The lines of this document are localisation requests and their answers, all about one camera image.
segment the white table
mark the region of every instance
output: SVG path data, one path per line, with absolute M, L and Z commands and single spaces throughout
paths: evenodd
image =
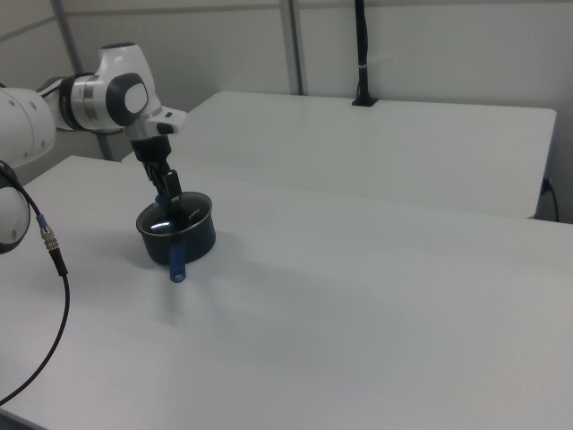
M 515 218 L 535 214 L 555 112 L 220 92 L 172 136 L 183 172 Z M 124 159 L 135 164 L 132 155 Z
M 573 229 L 181 175 L 217 243 L 171 284 L 142 168 L 69 158 L 29 185 L 72 307 L 6 410 L 49 429 L 570 429 Z M 60 321 L 35 230 L 0 258 L 0 389 Z

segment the blue handle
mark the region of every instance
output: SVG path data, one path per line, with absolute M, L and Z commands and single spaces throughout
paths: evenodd
M 169 247 L 169 276 L 175 284 L 185 280 L 185 243 L 176 242 Z

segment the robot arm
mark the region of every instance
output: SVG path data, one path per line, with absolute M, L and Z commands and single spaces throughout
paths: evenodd
M 18 167 L 37 159 L 54 145 L 56 128 L 123 128 L 163 203 L 176 207 L 181 186 L 177 173 L 167 164 L 171 152 L 168 136 L 183 128 L 187 114 L 161 105 L 139 46 L 123 43 L 102 47 L 99 60 L 95 73 L 57 79 L 39 92 L 0 89 L 0 160 Z M 6 223 L 7 219 L 18 219 L 14 205 L 0 201 L 0 245 L 6 236 L 3 228 L 13 224 Z M 15 237 L 13 231 L 10 228 L 8 236 L 19 242 L 25 229 L 19 228 Z

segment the cable connector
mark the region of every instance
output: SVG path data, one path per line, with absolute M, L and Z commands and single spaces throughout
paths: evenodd
M 56 235 L 54 235 L 54 230 L 52 230 L 50 226 L 45 226 L 41 228 L 40 234 L 42 235 L 42 239 L 44 239 L 44 244 L 46 245 L 46 249 L 48 251 L 54 251 L 55 249 L 60 247 L 57 244 L 57 239 Z
M 50 253 L 50 257 L 54 261 L 56 265 L 57 273 L 60 276 L 65 276 L 68 274 L 68 269 L 65 267 L 64 257 L 62 257 L 62 251 L 60 251 L 60 246 L 57 244 L 56 235 L 54 234 L 54 230 L 46 224 L 45 227 L 42 227 L 40 230 L 40 234 L 42 235 L 42 239 L 44 239 L 44 244 L 46 245 L 47 251 Z

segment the black pot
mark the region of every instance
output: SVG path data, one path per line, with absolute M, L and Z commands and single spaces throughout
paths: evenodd
M 185 279 L 185 264 L 200 259 L 215 244 L 211 199 L 182 193 L 176 210 L 156 202 L 137 217 L 136 227 L 154 262 L 168 264 L 173 282 Z

